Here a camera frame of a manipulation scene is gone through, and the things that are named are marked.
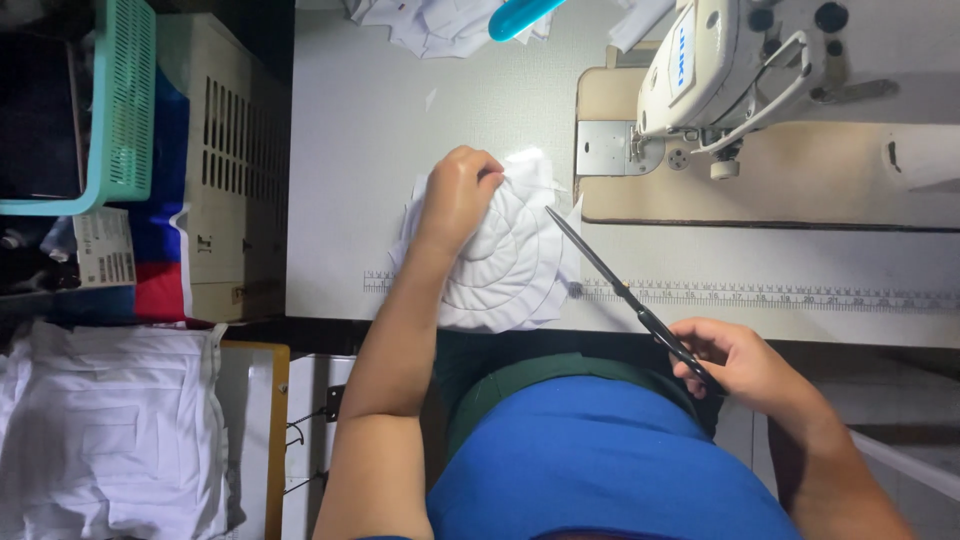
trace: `teal plastic basket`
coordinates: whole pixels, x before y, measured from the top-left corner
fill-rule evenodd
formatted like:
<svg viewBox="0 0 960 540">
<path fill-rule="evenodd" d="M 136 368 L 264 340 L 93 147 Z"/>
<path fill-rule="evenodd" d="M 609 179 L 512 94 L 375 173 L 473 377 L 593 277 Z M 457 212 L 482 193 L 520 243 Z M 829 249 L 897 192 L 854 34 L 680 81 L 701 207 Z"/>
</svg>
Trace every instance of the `teal plastic basket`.
<svg viewBox="0 0 960 540">
<path fill-rule="evenodd" d="M 144 0 L 97 0 L 86 189 L 73 200 L 0 200 L 0 214 L 76 215 L 150 197 L 156 13 Z"/>
</svg>

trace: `scissor handle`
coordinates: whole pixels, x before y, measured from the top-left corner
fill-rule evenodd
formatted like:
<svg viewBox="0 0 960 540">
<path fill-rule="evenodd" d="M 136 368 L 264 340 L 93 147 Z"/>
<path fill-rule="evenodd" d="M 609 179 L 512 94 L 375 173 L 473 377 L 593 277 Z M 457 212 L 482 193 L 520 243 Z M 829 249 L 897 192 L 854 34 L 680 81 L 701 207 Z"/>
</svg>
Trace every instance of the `scissor handle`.
<svg viewBox="0 0 960 540">
<path fill-rule="evenodd" d="M 707 371 L 707 368 L 700 363 L 700 360 L 697 359 L 685 346 L 684 344 L 677 339 L 677 336 L 674 335 L 667 327 L 662 323 L 660 319 L 657 318 L 657 315 L 654 315 L 650 311 L 640 310 L 636 313 L 636 318 L 640 320 L 640 323 L 646 327 L 659 341 L 666 347 L 673 356 L 677 357 L 677 360 L 686 364 L 686 367 L 690 368 L 690 371 L 700 379 L 700 382 L 704 384 L 707 388 L 707 393 L 715 396 L 726 396 L 727 389 L 720 384 L 713 375 Z"/>
</svg>

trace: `white fabric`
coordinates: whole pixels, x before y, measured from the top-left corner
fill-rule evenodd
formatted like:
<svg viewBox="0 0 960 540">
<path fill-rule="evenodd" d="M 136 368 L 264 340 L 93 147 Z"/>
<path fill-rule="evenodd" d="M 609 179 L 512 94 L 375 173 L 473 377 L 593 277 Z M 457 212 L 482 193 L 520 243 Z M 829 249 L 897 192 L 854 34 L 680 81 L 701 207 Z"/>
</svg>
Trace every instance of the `white fabric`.
<svg viewBox="0 0 960 540">
<path fill-rule="evenodd" d="M 502 161 L 506 180 L 453 266 L 440 306 L 441 328 L 499 333 L 531 330 L 560 318 L 569 287 L 580 279 L 580 254 L 546 212 L 558 190 L 540 150 Z M 427 177 L 414 185 L 400 239 L 390 250 L 399 270 L 420 221 Z M 581 205 L 569 221 L 579 229 Z"/>
<path fill-rule="evenodd" d="M 0 538 L 226 532 L 225 329 L 34 323 L 0 379 Z"/>
<path fill-rule="evenodd" d="M 664 15 L 673 11 L 676 0 L 617 0 L 630 7 L 627 16 L 610 30 L 610 45 L 626 53 L 640 43 Z"/>
<path fill-rule="evenodd" d="M 390 27 L 390 42 L 417 58 L 467 58 L 491 40 L 490 18 L 503 0 L 346 0 L 350 18 L 361 26 Z M 553 12 L 516 37 L 550 35 Z"/>
</svg>

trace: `blue plastic handle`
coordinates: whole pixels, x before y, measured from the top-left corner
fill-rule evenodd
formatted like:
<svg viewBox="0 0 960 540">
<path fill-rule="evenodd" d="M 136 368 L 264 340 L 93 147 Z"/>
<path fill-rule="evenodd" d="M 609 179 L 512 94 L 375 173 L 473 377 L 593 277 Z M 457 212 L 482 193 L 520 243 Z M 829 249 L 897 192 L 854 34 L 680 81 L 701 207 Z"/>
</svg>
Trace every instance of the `blue plastic handle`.
<svg viewBox="0 0 960 540">
<path fill-rule="evenodd" d="M 564 0 L 510 0 L 500 6 L 490 19 L 490 37 L 507 41 L 526 30 Z"/>
</svg>

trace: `person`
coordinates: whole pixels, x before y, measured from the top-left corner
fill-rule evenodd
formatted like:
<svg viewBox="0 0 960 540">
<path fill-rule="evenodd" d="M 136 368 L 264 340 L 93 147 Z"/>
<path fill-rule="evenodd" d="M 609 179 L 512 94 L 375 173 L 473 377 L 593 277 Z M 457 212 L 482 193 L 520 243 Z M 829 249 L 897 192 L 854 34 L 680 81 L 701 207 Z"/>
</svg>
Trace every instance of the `person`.
<svg viewBox="0 0 960 540">
<path fill-rule="evenodd" d="M 649 338 L 600 356 L 563 351 L 584 345 L 564 341 L 577 332 L 438 332 L 444 282 L 503 171 L 461 146 L 430 175 L 350 374 L 315 540 L 912 537 L 829 403 L 748 328 L 693 318 L 670 330 L 769 418 L 779 502 L 713 444 L 722 400 Z M 641 356 L 653 367 L 630 361 Z M 432 377 L 450 447 L 426 495 L 419 417 Z"/>
</svg>

